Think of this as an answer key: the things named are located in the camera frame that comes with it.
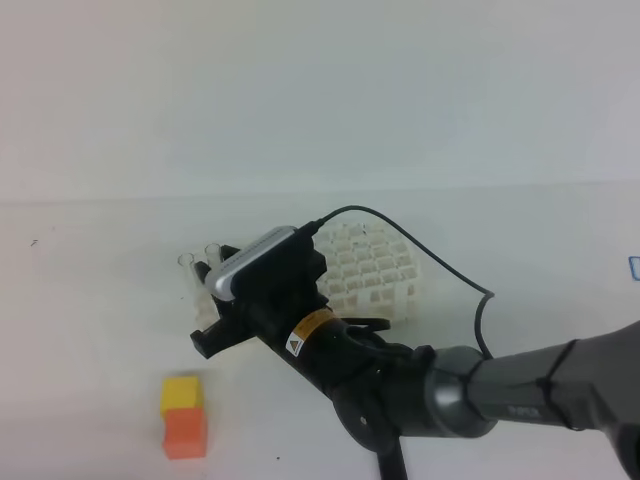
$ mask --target white wall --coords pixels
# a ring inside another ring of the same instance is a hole
[[[0,200],[640,178],[634,0],[4,0]]]

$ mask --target warning label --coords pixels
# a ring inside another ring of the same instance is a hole
[[[296,325],[296,328],[293,329],[293,332],[291,332],[291,335],[287,338],[287,344],[285,346],[286,349],[289,350],[294,357],[297,357],[300,354],[300,350],[302,350],[304,342],[309,338],[313,331],[323,323],[334,318],[336,318],[336,316],[333,312],[326,308],[316,310],[315,312],[307,315],[300,320],[300,323]]]

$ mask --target stacked blocks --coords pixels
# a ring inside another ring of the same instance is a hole
[[[207,416],[198,377],[170,377],[162,387],[165,422],[162,446],[168,458],[199,458],[207,453]]]

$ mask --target yellow block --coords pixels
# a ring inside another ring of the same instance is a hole
[[[203,401],[202,385],[198,377],[165,378],[160,413],[164,418],[167,410],[202,407]]]

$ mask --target wire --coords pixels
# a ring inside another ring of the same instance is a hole
[[[319,228],[322,225],[324,225],[325,223],[327,223],[329,220],[331,220],[332,218],[340,215],[341,213],[350,212],[350,211],[366,212],[366,213],[369,213],[370,215],[373,215],[375,217],[378,217],[378,218],[384,220],[386,223],[388,223],[393,228],[395,228],[398,232],[400,232],[402,235],[404,235],[416,247],[418,247],[420,250],[422,250],[424,253],[426,253],[429,257],[431,257],[433,260],[435,260],[441,267],[443,267],[449,273],[451,273],[452,275],[454,275],[455,277],[457,277],[458,279],[462,280],[464,283],[466,283],[467,285],[469,285],[470,287],[472,287],[473,289],[477,290],[478,292],[480,292],[480,293],[482,293],[484,295],[482,297],[482,299],[480,300],[480,303],[478,303],[478,308],[476,309],[476,315],[475,315],[475,319],[474,319],[474,323],[473,323],[473,330],[474,330],[474,333],[475,333],[475,336],[476,336],[476,341],[478,342],[478,347],[480,347],[480,350],[482,351],[482,355],[486,359],[493,358],[493,355],[491,355],[491,352],[489,351],[489,348],[487,347],[487,344],[484,341],[484,337],[482,336],[482,313],[484,312],[484,307],[486,306],[487,302],[489,300],[491,300],[495,296],[495,294],[491,290],[487,290],[486,288],[484,288],[481,285],[477,284],[476,282],[474,282],[470,278],[464,276],[458,270],[453,268],[451,265],[449,265],[447,262],[442,260],[435,253],[433,253],[431,250],[429,250],[427,247],[425,247],[420,241],[418,241],[413,235],[411,235],[409,232],[407,232],[404,228],[402,228],[396,222],[391,220],[386,215],[383,215],[382,213],[380,213],[380,212],[378,212],[376,210],[373,210],[372,208],[363,207],[363,206],[360,206],[360,205],[347,205],[346,207],[338,208],[337,210],[334,210],[333,212],[329,213],[328,215],[322,217],[320,220],[318,220],[316,222],[316,226]]]

